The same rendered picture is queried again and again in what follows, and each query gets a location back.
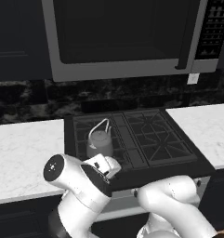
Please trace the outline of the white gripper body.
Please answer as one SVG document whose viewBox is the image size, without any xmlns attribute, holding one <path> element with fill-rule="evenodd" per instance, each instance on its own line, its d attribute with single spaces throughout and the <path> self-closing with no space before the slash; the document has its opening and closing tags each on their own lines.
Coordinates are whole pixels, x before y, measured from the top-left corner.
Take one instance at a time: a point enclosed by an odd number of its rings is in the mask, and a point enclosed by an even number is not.
<svg viewBox="0 0 224 238">
<path fill-rule="evenodd" d="M 120 164 L 112 157 L 105 156 L 105 166 L 103 174 L 107 179 L 112 179 L 122 168 Z"/>
</svg>

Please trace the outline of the black gas hob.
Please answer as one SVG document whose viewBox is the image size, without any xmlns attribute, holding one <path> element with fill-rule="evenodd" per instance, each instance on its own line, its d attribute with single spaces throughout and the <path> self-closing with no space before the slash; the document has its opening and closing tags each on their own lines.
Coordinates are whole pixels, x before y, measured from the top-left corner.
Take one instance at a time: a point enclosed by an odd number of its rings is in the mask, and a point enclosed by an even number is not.
<svg viewBox="0 0 224 238">
<path fill-rule="evenodd" d="M 106 112 L 64 119 L 64 151 L 82 161 L 93 127 L 112 126 L 113 157 L 121 170 L 111 180 L 112 190 L 138 188 L 177 175 L 209 177 L 215 168 L 164 110 Z"/>
</svg>

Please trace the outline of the silver microwave oven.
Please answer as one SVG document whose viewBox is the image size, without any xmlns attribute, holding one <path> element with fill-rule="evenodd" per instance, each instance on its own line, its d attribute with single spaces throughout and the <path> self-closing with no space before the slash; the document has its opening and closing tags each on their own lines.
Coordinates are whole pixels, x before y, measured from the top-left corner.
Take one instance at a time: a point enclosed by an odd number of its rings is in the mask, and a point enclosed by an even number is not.
<svg viewBox="0 0 224 238">
<path fill-rule="evenodd" d="M 187 66 L 176 69 L 181 59 L 152 59 L 114 61 L 82 64 L 64 64 L 59 58 L 59 42 L 53 0 L 42 0 L 48 52 L 52 76 L 55 82 L 130 78 L 186 73 L 211 73 L 217 68 L 218 59 L 196 59 L 195 53 L 202 26 L 193 28 Z"/>
</svg>

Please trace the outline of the silver oven front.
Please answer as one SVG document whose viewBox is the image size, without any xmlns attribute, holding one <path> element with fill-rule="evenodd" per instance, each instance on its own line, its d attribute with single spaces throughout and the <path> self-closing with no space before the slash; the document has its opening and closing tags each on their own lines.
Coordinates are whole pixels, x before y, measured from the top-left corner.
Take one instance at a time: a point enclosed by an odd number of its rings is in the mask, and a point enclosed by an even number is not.
<svg viewBox="0 0 224 238">
<path fill-rule="evenodd" d="M 204 191 L 210 180 L 210 176 L 203 178 L 195 178 L 195 183 L 197 179 L 200 179 L 202 181 L 202 184 L 200 187 L 197 187 L 197 194 L 200 198 L 200 201 L 192 202 L 192 204 L 196 207 L 199 206 L 203 198 Z M 96 222 L 115 218 L 135 216 L 144 213 L 146 213 L 146 211 L 138 204 L 138 200 L 136 197 L 133 196 L 131 190 L 113 192 L 111 201 L 99 214 L 96 219 Z"/>
</svg>

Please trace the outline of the white wall socket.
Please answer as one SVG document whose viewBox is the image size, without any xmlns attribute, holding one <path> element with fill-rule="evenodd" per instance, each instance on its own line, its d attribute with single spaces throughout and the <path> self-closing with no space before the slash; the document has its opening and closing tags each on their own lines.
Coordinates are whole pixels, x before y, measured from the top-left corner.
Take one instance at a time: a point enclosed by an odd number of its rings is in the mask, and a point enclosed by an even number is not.
<svg viewBox="0 0 224 238">
<path fill-rule="evenodd" d="M 199 73 L 190 73 L 188 77 L 187 84 L 188 85 L 195 85 L 198 83 Z"/>
</svg>

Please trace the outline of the dark base cupboard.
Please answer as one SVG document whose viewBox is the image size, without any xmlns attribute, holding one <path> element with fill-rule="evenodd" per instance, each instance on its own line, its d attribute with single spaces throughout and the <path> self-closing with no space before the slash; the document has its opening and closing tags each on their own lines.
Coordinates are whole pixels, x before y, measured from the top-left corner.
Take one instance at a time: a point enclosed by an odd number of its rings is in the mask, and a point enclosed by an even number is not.
<svg viewBox="0 0 224 238">
<path fill-rule="evenodd" d="M 60 195 L 0 204 L 0 238 L 50 238 L 48 215 Z"/>
<path fill-rule="evenodd" d="M 224 230 L 224 169 L 211 176 L 199 209 L 217 231 Z"/>
</svg>

